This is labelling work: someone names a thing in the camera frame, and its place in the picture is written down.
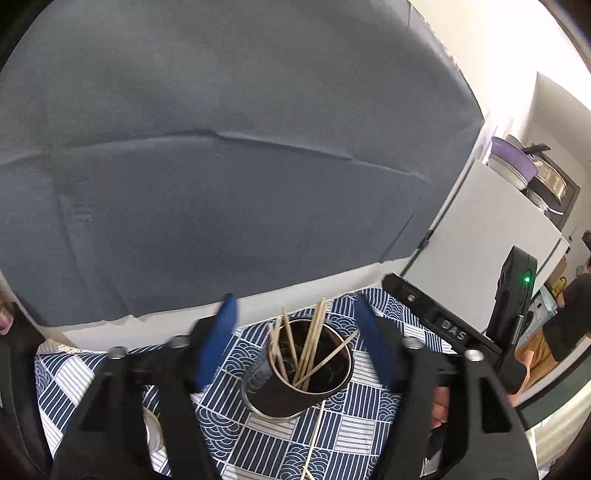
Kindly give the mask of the person's right hand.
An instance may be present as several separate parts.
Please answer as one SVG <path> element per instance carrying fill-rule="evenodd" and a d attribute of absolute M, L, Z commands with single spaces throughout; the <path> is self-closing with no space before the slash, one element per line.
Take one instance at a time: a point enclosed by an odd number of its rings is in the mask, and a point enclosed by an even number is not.
<path fill-rule="evenodd" d="M 438 387 L 435 391 L 434 403 L 431 411 L 431 428 L 436 429 L 448 422 L 450 405 L 450 389 Z"/>

